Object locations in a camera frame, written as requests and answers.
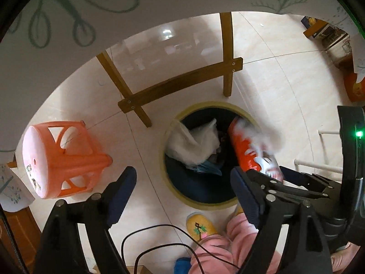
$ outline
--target blue cloth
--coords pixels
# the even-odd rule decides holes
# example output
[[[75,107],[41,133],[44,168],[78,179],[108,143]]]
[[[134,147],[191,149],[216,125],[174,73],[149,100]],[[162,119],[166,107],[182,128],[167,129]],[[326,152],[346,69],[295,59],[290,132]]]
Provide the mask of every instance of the blue cloth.
[[[191,264],[191,258],[179,258],[175,262],[174,274],[188,274]]]
[[[210,161],[204,161],[199,165],[196,166],[186,166],[187,169],[193,170],[197,173],[210,173],[222,176],[222,172],[220,171],[220,168],[222,168],[221,164],[220,166],[215,165],[214,163],[211,163]]]

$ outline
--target green led light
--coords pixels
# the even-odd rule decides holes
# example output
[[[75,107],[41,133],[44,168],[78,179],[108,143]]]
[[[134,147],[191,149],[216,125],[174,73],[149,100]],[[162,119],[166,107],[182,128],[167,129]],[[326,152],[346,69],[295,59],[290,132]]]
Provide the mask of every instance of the green led light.
[[[362,136],[364,136],[364,132],[363,131],[357,131],[356,132],[356,137],[361,138]]]

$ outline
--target white plastic bag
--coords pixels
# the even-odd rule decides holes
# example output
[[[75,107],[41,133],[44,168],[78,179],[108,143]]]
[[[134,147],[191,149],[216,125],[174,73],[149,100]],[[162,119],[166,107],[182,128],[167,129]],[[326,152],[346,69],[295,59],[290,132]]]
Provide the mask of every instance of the white plastic bag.
[[[166,155],[185,165],[199,165],[219,147],[216,119],[189,131],[177,122],[167,140]]]

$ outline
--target black cable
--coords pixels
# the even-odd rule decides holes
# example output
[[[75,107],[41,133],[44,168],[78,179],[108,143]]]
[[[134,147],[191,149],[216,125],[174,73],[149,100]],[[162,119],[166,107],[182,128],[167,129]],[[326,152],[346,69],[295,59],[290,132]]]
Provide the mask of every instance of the black cable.
[[[190,251],[195,256],[196,261],[198,262],[198,265],[199,265],[201,274],[205,274],[205,272],[203,270],[203,267],[202,267],[202,265],[200,263],[200,260],[199,260],[198,256],[196,255],[196,253],[194,252],[194,250],[190,246],[188,246],[188,245],[186,245],[184,243],[169,243],[169,244],[163,244],[163,245],[159,245],[159,246],[152,247],[152,248],[147,249],[146,251],[140,253],[140,255],[136,258],[136,262],[134,263],[134,274],[137,274],[137,267],[138,267],[138,262],[139,262],[140,258],[143,257],[146,253],[149,253],[150,251],[153,251],[153,250],[156,250],[156,249],[159,249],[159,248],[162,248],[162,247],[176,246],[176,245],[181,245],[181,246],[185,246],[185,247],[189,248]]]
[[[179,231],[181,231],[181,232],[183,232],[185,235],[187,235],[196,245],[198,245],[200,248],[202,248],[207,254],[209,254],[210,256],[212,256],[213,258],[215,258],[215,259],[217,259],[217,260],[219,260],[219,261],[221,261],[221,262],[225,262],[226,264],[229,264],[229,265],[231,265],[231,266],[234,266],[234,267],[236,267],[237,269],[240,269],[238,266],[236,266],[235,264],[232,264],[232,263],[230,263],[230,262],[228,262],[228,261],[225,261],[224,259],[221,259],[221,258],[219,258],[219,257],[217,257],[217,256],[215,256],[213,253],[210,253],[208,250],[206,250],[203,246],[201,246],[200,244],[199,244],[199,242],[197,242],[197,241],[195,241],[194,240],[194,238],[193,237],[191,237],[187,232],[185,232],[184,230],[182,230],[182,229],[180,229],[179,227],[177,227],[177,226],[175,226],[175,225],[167,225],[167,224],[162,224],[162,225],[154,225],[154,226],[150,226],[150,227],[147,227],[147,228],[144,228],[144,229],[140,229],[140,230],[137,230],[137,231],[134,231],[134,232],[132,232],[132,233],[130,233],[129,235],[127,235],[124,239],[123,239],[123,241],[122,241],[122,245],[121,245],[121,249],[120,249],[120,251],[121,251],[121,256],[122,256],[122,260],[123,260],[123,262],[125,263],[125,259],[124,259],[124,243],[127,241],[127,239],[130,237],[130,236],[132,236],[132,235],[134,235],[134,234],[136,234],[136,233],[139,233],[139,232],[142,232],[142,231],[145,231],[145,230],[149,230],[149,229],[152,229],[152,228],[157,228],[157,227],[173,227],[173,228],[175,228],[175,229],[178,229]]]
[[[23,258],[21,257],[21,252],[19,251],[18,245],[16,244],[15,238],[14,238],[14,234],[13,231],[10,228],[10,225],[8,223],[8,219],[6,218],[6,215],[4,213],[3,207],[0,204],[0,216],[1,219],[3,220],[6,232],[8,233],[11,245],[14,249],[15,255],[19,261],[19,264],[21,266],[21,270],[23,271],[24,274],[29,274],[27,266],[25,265],[25,262],[23,260]]]

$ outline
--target yellow slipper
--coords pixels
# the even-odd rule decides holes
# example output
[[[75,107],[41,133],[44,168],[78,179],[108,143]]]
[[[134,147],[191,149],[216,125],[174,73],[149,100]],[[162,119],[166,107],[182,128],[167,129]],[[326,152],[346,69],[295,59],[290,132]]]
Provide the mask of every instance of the yellow slipper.
[[[233,215],[234,215],[234,216],[237,216],[238,214],[240,214],[240,213],[242,213],[242,212],[243,212],[243,209],[242,209],[242,207],[241,207],[240,203],[238,203],[238,204],[237,204],[237,206],[236,206],[236,209],[234,210]]]
[[[213,223],[200,212],[194,212],[186,219],[186,229],[195,241],[200,241],[210,235],[218,234]]]

